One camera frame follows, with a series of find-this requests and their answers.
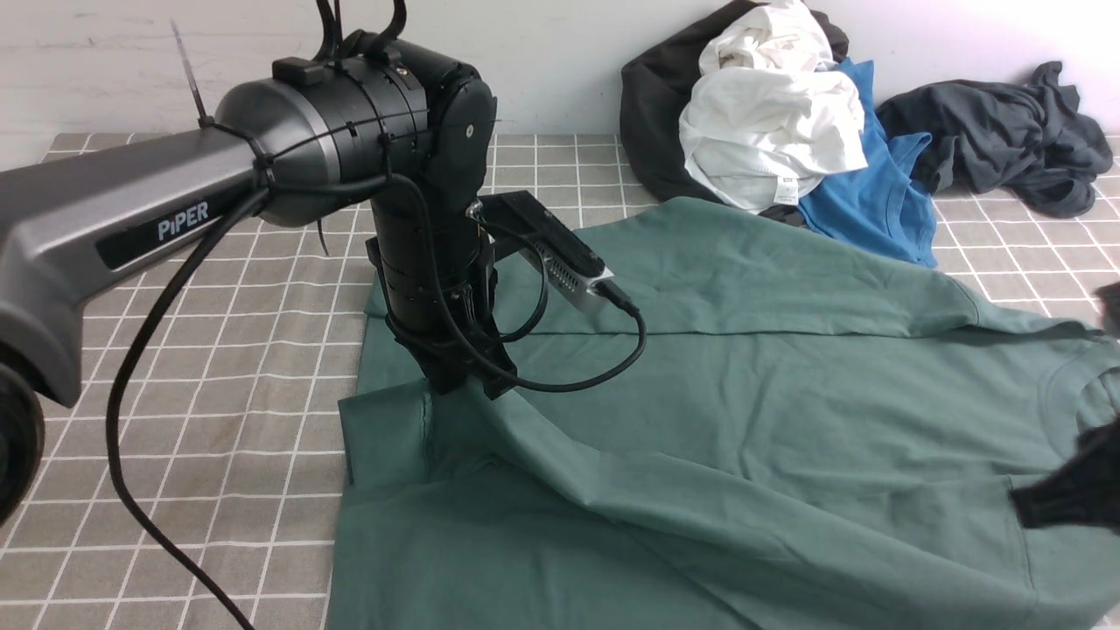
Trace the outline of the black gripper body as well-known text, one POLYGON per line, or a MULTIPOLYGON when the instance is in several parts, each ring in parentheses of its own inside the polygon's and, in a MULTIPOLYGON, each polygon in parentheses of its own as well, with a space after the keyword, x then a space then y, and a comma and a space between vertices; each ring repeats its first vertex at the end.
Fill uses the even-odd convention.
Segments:
POLYGON ((367 251, 388 304, 388 327, 440 395, 469 380, 489 399, 515 386, 515 364, 496 334, 494 252, 466 212, 416 202, 375 202, 367 251))

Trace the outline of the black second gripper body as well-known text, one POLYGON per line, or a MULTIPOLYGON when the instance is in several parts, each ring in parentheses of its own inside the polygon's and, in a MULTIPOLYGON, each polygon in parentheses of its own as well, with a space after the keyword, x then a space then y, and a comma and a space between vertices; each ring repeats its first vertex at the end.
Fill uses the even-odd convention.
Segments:
MULTIPOLYGON (((1100 340, 1049 372, 1039 388, 1040 417, 1075 410, 1090 382, 1117 371, 1117 282, 1095 290, 1103 307, 1105 332, 1100 340)), ((1074 439, 1071 458, 1029 487, 1011 490, 1011 503, 1024 528, 1085 526, 1117 531, 1119 524, 1119 463, 1117 463, 1117 402, 1107 423, 1089 426, 1074 439)))

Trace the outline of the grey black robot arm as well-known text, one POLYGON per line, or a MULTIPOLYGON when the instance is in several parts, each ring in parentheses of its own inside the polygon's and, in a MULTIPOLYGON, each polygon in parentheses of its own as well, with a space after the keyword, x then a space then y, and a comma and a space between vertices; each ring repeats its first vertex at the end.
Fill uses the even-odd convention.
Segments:
POLYGON ((494 327, 494 263, 519 250, 568 299, 619 300, 608 270, 529 192, 480 195, 496 102, 479 72, 394 31, 330 31, 315 59, 232 89, 196 130, 3 173, 3 519, 31 490, 45 442, 39 398, 80 399, 88 302, 195 245, 116 376, 193 272, 251 216, 302 228, 372 204, 368 259, 396 361, 435 390, 529 389, 494 327))

